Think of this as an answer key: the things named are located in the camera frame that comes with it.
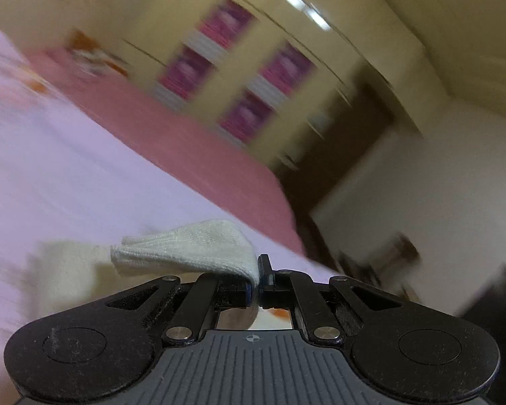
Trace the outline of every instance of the bed sheet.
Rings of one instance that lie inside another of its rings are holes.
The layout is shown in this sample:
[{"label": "bed sheet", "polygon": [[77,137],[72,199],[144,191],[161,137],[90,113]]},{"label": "bed sheet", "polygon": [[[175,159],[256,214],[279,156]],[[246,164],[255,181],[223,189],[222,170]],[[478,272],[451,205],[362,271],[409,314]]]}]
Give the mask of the bed sheet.
[{"label": "bed sheet", "polygon": [[110,245],[124,235],[209,219],[235,222],[257,254],[270,255],[274,269],[299,269],[319,282],[333,274],[154,166],[60,93],[23,108],[0,103],[0,405],[16,399],[2,352],[11,333],[33,319],[41,242]]},{"label": "bed sheet", "polygon": [[159,168],[261,233],[304,253],[279,181],[197,120],[175,114],[117,73],[87,80],[63,49],[28,55],[90,118]]}]

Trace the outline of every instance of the dark brown door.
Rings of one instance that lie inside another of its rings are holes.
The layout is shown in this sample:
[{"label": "dark brown door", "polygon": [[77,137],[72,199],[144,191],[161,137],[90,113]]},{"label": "dark brown door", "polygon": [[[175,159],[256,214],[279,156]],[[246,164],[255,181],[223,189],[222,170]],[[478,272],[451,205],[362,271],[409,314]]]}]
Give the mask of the dark brown door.
[{"label": "dark brown door", "polygon": [[298,170],[282,178],[297,217],[309,214],[393,122],[390,111],[369,87],[360,91],[352,106],[341,99],[335,107],[341,111],[324,139],[304,155]]}]

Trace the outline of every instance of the gray ribbed plate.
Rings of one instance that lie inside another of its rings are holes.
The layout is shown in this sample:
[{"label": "gray ribbed plate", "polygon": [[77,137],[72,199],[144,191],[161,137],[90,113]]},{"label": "gray ribbed plate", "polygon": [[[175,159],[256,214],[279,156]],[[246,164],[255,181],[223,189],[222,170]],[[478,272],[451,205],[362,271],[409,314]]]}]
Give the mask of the gray ribbed plate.
[{"label": "gray ribbed plate", "polygon": [[[297,330],[211,330],[166,350],[143,381],[99,405],[397,405],[358,379],[342,353]],[[486,405],[473,399],[468,405]],[[40,405],[23,399],[18,405]]]}]

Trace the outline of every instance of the white cloth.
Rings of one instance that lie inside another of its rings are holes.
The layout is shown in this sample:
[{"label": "white cloth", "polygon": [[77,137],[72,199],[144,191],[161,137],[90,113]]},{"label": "white cloth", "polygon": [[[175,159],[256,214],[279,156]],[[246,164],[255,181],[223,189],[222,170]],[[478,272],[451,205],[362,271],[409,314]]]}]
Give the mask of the white cloth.
[{"label": "white cloth", "polygon": [[[237,274],[259,281],[253,247],[230,221],[184,225],[166,233],[123,238],[119,246],[49,242],[39,257],[38,318],[124,291],[166,274],[195,281],[201,272]],[[258,305],[222,313],[219,327],[247,329]]]}]

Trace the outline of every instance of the metal screw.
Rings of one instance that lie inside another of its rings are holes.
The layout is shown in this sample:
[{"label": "metal screw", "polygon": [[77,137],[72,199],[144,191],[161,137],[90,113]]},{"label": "metal screw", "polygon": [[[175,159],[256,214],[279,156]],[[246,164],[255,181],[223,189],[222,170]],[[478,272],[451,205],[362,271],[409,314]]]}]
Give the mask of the metal screw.
[{"label": "metal screw", "polygon": [[320,340],[335,340],[339,337],[339,331],[335,327],[322,326],[317,327],[314,330],[313,335]]},{"label": "metal screw", "polygon": [[187,338],[191,338],[193,332],[189,327],[175,326],[168,329],[166,335],[172,340],[183,341]]}]

